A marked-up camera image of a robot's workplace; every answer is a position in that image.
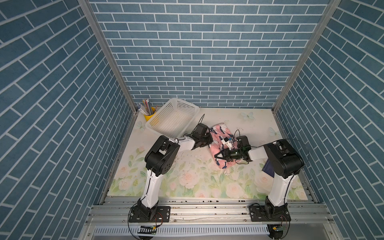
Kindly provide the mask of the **pink shark print shorts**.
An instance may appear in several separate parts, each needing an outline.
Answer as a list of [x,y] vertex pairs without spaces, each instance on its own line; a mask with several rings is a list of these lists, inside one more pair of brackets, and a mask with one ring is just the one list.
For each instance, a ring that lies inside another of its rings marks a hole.
[[217,125],[214,125],[210,128],[210,134],[213,139],[213,142],[209,144],[209,149],[215,161],[214,166],[223,170],[227,170],[230,167],[234,166],[235,162],[228,162],[226,160],[221,160],[216,157],[216,155],[220,151],[229,148],[229,146],[224,142],[225,139],[227,139],[227,142],[232,145],[231,150],[237,149],[237,142],[234,139],[234,135],[231,133],[227,125],[225,123],[219,123]]

